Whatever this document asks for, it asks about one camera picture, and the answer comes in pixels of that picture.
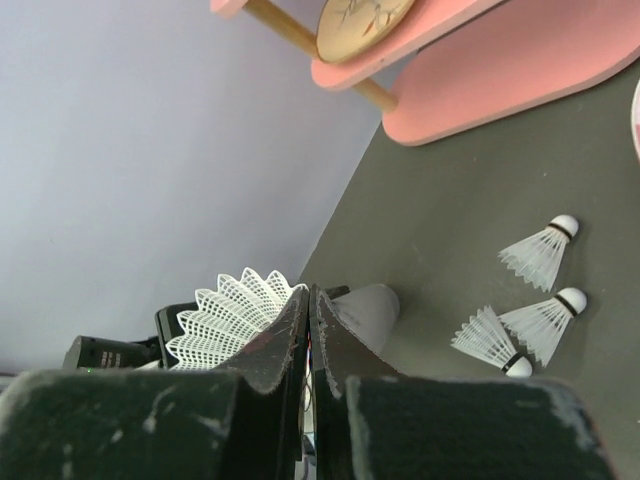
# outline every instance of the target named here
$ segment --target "shuttlecock cork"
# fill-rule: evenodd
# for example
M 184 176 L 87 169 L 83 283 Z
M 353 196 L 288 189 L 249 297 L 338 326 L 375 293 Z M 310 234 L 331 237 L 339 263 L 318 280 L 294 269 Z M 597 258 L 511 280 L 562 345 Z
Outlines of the shuttlecock cork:
M 526 378 L 533 371 L 531 363 L 519 353 L 509 339 L 491 307 L 478 310 L 462 325 L 451 340 L 462 353 L 501 369 L 508 377 Z
M 574 217 L 558 215 L 544 230 L 505 248 L 498 257 L 516 276 L 548 292 L 558 276 L 565 247 L 578 229 Z
M 558 348 L 569 322 L 587 307 L 577 288 L 560 290 L 551 299 L 501 315 L 500 321 L 543 367 Z

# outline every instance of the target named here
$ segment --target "wooden post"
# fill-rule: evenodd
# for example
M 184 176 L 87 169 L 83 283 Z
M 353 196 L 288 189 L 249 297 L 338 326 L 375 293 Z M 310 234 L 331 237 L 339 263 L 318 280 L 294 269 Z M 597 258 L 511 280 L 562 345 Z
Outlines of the wooden post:
M 317 58 L 316 36 L 280 7 L 269 0 L 249 0 L 244 9 L 307 55 Z M 398 99 L 393 94 L 370 78 L 353 88 L 383 112 L 390 112 L 398 105 Z

